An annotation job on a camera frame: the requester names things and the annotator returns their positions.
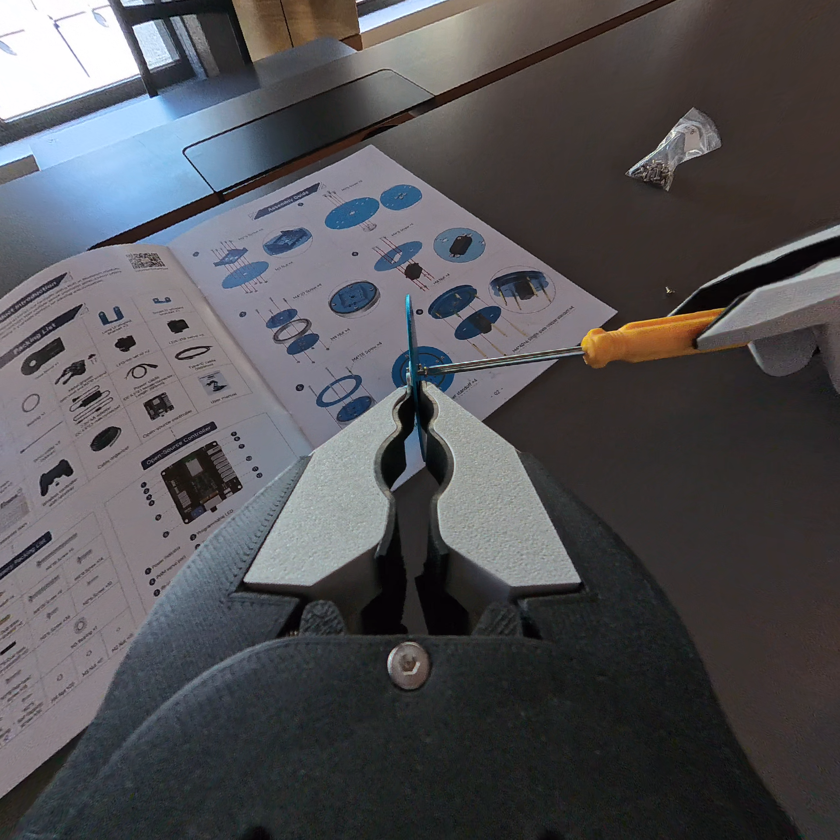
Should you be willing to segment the clear bag of screws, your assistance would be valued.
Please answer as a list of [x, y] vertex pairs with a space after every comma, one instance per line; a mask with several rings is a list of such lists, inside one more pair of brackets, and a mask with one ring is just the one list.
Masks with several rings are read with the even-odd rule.
[[704, 112], [692, 108], [657, 149], [631, 167], [626, 175], [668, 191], [678, 165], [720, 146], [721, 139], [715, 123]]

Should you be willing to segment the yellow-handled screwdriver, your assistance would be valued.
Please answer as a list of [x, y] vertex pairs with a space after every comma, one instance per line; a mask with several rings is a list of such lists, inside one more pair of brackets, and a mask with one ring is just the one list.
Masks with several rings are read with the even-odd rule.
[[582, 357], [584, 362], [593, 369], [600, 369], [615, 361], [638, 363], [676, 358], [697, 354], [698, 350], [695, 347], [697, 337], [723, 312], [724, 310], [720, 308], [630, 322], [614, 331], [593, 329], [584, 336], [580, 345], [569, 349], [519, 353], [494, 359], [432, 366], [423, 365], [429, 369], [428, 378], [430, 378], [435, 375], [549, 362], [575, 356]]

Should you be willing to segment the open assembly manual booklet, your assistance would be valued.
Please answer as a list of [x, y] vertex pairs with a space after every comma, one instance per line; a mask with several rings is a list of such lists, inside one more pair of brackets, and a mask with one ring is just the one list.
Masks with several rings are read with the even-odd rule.
[[615, 310], [369, 147], [167, 247], [2, 297], [2, 794], [88, 725], [152, 605], [300, 455], [426, 364]]

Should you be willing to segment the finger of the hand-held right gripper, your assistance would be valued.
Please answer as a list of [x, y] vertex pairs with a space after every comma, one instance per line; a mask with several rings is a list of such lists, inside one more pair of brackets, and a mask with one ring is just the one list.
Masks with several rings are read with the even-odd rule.
[[837, 257], [839, 225], [798, 238], [742, 263], [699, 287], [670, 315], [727, 308], [755, 289], [789, 279], [823, 261]]
[[749, 346], [773, 376], [804, 368], [817, 349], [814, 326], [839, 323], [839, 259], [750, 292], [696, 340], [699, 351]]

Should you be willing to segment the black chair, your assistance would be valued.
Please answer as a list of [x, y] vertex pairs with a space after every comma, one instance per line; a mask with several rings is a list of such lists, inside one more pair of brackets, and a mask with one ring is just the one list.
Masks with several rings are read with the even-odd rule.
[[253, 64], [231, 1], [110, 1], [147, 93]]

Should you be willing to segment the black adjacent desk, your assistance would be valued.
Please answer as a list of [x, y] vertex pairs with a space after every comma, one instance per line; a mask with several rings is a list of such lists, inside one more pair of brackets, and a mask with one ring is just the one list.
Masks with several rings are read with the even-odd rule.
[[[2, 185], [2, 294], [62, 259], [157, 234], [664, 5], [483, 3]], [[393, 70], [432, 99], [224, 192], [184, 156], [187, 146], [378, 70]]]

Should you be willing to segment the blue round metal plate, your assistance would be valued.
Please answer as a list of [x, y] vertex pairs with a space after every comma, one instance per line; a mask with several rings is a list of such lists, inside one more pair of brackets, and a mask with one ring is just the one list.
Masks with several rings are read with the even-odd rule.
[[[406, 295], [405, 299], [405, 313], [406, 313], [406, 335], [407, 335], [407, 357], [406, 357], [406, 368], [410, 371], [415, 365], [418, 363], [417, 358], [417, 343], [416, 343], [416, 330], [415, 330], [415, 322], [414, 322], [414, 309], [410, 295]], [[406, 385], [410, 388], [413, 398], [413, 406], [415, 412], [415, 428], [416, 434], [419, 443], [419, 451], [421, 454], [421, 458], [423, 462], [426, 461], [426, 443], [425, 443], [425, 436], [426, 433], [424, 432], [422, 426], [422, 418], [421, 418], [421, 401], [419, 395], [419, 383], [416, 385], [412, 385], [407, 381], [406, 378]]]

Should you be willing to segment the black office desk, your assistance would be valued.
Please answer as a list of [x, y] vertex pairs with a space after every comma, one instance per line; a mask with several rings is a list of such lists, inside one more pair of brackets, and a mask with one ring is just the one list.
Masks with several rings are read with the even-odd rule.
[[317, 38], [259, 59], [250, 68], [205, 80], [189, 80], [165, 89], [155, 98], [144, 95], [6, 143], [1, 147], [1, 164], [24, 161], [13, 177], [43, 171], [353, 53], [354, 48], [337, 39]]

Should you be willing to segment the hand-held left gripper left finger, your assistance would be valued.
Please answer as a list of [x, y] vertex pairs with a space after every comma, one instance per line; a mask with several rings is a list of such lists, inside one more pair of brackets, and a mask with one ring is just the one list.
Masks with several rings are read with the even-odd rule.
[[392, 487], [415, 405], [398, 388], [310, 456], [244, 578], [246, 587], [331, 601], [354, 632], [400, 634], [406, 598]]

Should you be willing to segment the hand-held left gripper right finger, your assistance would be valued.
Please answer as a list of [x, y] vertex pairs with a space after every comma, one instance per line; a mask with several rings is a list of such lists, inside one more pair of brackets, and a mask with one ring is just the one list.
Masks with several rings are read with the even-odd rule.
[[419, 417], [438, 483], [417, 577], [429, 633], [467, 634], [493, 602], [578, 590], [520, 453], [434, 385], [420, 386]]

